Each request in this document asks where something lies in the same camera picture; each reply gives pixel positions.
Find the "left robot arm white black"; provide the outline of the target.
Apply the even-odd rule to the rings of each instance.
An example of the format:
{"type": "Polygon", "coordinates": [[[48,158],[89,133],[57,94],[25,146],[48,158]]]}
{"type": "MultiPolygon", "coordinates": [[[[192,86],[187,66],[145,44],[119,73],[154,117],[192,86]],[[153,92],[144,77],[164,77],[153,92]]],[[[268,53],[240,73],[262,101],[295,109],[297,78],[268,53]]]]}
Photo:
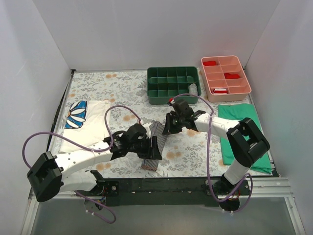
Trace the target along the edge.
{"type": "Polygon", "coordinates": [[[109,183],[97,170],[83,170],[125,157],[128,153],[135,153],[140,159],[162,160],[157,136],[152,135],[150,128],[150,124],[136,123],[127,131],[115,132],[111,138],[93,144],[91,151],[41,154],[27,173],[37,201],[48,201],[65,191],[84,191],[92,196],[111,194],[109,183]]]}

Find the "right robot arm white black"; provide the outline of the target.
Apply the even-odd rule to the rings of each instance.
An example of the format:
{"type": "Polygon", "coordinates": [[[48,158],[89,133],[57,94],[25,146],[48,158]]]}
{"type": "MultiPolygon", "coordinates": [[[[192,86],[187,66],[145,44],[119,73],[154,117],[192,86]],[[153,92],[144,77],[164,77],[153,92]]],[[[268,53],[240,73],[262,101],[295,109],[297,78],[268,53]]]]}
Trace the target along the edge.
{"type": "Polygon", "coordinates": [[[183,128],[196,132],[206,132],[228,141],[234,160],[220,179],[213,183],[208,181],[211,195],[224,194],[229,198],[249,176],[253,164],[270,149],[270,144],[256,125],[246,117],[243,120],[230,120],[214,117],[205,111],[193,111],[184,99],[171,98],[168,102],[173,110],[166,114],[164,135],[178,134],[183,128]]]}

